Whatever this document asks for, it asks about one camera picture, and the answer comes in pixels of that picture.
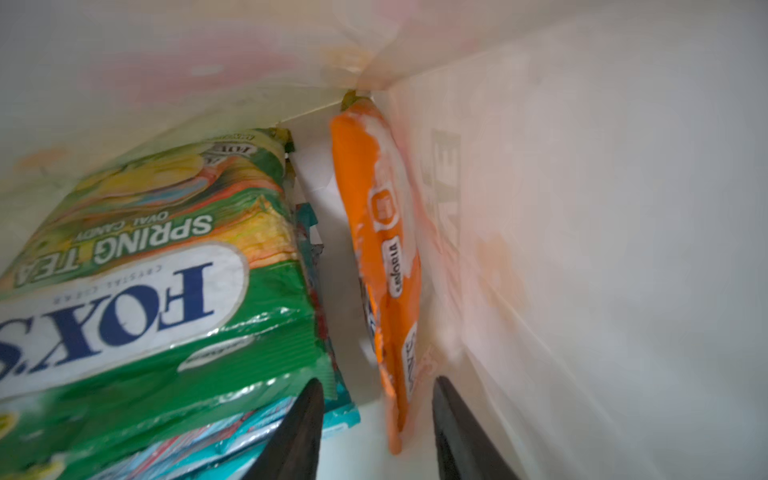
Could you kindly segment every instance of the pink stain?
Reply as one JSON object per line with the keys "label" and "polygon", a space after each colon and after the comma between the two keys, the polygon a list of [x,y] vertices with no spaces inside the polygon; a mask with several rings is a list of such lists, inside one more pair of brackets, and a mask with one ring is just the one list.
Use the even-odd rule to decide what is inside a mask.
{"label": "pink stain", "polygon": [[293,57],[264,35],[228,29],[184,38],[170,51],[112,55],[94,79],[131,103],[148,104],[253,83],[292,65]]}
{"label": "pink stain", "polygon": [[395,23],[403,23],[416,11],[419,0],[376,0],[373,12]]}

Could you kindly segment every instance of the candy wrapper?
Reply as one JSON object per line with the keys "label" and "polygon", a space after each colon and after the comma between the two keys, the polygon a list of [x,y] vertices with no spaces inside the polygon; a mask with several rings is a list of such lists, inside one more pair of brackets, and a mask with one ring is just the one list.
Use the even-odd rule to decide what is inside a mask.
{"label": "candy wrapper", "polygon": [[187,144],[51,213],[0,277],[0,476],[89,478],[315,377],[336,398],[286,147],[281,129]]}
{"label": "candy wrapper", "polygon": [[402,447],[417,377],[421,262],[405,165],[384,117],[368,98],[331,122],[333,165],[344,202],[373,349],[386,401],[389,449]]}

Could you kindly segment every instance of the orange package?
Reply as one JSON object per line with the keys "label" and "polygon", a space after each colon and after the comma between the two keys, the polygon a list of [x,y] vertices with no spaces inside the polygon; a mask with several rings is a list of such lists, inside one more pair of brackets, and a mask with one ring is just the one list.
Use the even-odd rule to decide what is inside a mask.
{"label": "orange package", "polygon": [[416,381],[416,323],[422,288],[413,202],[405,165],[389,126],[368,98],[331,122],[336,182],[346,208],[373,349],[386,401],[389,450],[400,432]]}

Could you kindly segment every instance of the fox's candy bag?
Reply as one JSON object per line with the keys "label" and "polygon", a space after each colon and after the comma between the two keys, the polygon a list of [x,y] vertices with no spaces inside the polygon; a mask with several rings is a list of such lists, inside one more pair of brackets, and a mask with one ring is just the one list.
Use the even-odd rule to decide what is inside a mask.
{"label": "fox's candy bag", "polygon": [[129,161],[43,222],[0,277],[0,478],[88,478],[313,377],[335,398],[286,146],[251,129]]}

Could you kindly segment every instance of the white wall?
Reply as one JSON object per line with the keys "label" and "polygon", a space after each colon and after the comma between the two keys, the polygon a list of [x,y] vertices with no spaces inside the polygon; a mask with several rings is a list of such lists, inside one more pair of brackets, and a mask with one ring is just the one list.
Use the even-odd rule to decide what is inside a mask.
{"label": "white wall", "polygon": [[378,100],[530,478],[768,478],[768,5],[635,4]]}

